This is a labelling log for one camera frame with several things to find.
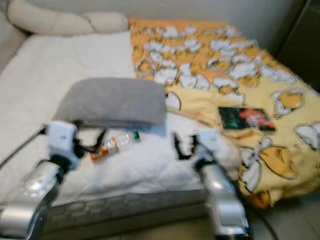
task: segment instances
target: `gray pillow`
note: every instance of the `gray pillow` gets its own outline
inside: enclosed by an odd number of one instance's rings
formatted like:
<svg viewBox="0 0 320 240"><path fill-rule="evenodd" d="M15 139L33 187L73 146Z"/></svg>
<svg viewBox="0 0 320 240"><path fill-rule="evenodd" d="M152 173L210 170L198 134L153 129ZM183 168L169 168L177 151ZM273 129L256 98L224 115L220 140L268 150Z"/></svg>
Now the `gray pillow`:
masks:
<svg viewBox="0 0 320 240"><path fill-rule="evenodd" d="M164 86L130 78L91 78L75 83L54 120L81 121L87 127L164 125Z"/></svg>

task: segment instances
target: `cartoon print blanket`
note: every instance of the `cartoon print blanket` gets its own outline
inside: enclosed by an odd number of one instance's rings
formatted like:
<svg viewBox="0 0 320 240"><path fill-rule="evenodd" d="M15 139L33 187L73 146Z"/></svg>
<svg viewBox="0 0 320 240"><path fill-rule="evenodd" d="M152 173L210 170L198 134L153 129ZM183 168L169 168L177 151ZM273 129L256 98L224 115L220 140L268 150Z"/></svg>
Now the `cartoon print blanket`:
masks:
<svg viewBox="0 0 320 240"><path fill-rule="evenodd" d="M136 75L164 84L169 111L218 129L220 106L269 114L274 134L223 133L239 147L239 186L255 205L320 186L319 96L290 69L223 23L131 19L130 30Z"/></svg>

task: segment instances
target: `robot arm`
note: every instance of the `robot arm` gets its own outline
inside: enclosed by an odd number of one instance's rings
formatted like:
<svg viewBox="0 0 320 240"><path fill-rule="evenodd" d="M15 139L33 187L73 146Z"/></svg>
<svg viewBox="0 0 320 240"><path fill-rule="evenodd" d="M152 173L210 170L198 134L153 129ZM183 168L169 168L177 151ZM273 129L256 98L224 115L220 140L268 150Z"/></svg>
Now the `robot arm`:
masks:
<svg viewBox="0 0 320 240"><path fill-rule="evenodd" d="M215 129L200 131L192 136L193 153L188 160L192 162L195 171L199 174L205 193L206 207L216 240L250 240L250 226L245 208L240 201L241 196L233 185L223 166L215 158L210 149L217 144ZM180 140L174 135L174 145L179 147ZM181 149L179 158L186 160Z"/></svg>
<svg viewBox="0 0 320 240"><path fill-rule="evenodd" d="M65 175L75 170L85 152L96 152L105 130L95 146L81 146L77 127L62 121L46 129L49 160L42 160L22 181L13 200L0 211L0 240L39 239L48 212L56 199Z"/></svg>

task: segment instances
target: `water bottle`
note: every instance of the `water bottle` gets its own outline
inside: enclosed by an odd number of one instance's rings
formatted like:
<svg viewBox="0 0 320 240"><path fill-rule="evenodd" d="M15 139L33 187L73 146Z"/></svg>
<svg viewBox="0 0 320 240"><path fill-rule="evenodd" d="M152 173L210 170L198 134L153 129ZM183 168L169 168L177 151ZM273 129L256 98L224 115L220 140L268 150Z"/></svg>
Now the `water bottle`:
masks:
<svg viewBox="0 0 320 240"><path fill-rule="evenodd" d="M107 139L98 152L90 153L93 162L99 162L106 156L119 152L124 147L140 140L139 132L126 132L115 137Z"/></svg>

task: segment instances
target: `mattress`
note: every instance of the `mattress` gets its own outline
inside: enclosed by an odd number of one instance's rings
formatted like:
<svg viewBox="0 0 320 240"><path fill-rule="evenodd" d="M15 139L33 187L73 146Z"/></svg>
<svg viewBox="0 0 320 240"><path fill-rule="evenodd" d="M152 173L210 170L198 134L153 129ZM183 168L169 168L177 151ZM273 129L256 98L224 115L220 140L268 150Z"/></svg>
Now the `mattress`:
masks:
<svg viewBox="0 0 320 240"><path fill-rule="evenodd" d="M90 77L135 78L131 54L129 32L30 37L0 75L0 156L50 122L73 83ZM195 120L168 113L165 127L141 129L141 143L100 163L84 157L79 169L66 177L47 231L201 203L201 183L188 161L177 160L171 132L186 142L202 128ZM108 136L123 131L111 129ZM82 131L79 137L90 144L96 131ZM39 136L0 171L0 206L46 157L46 137Z"/></svg>

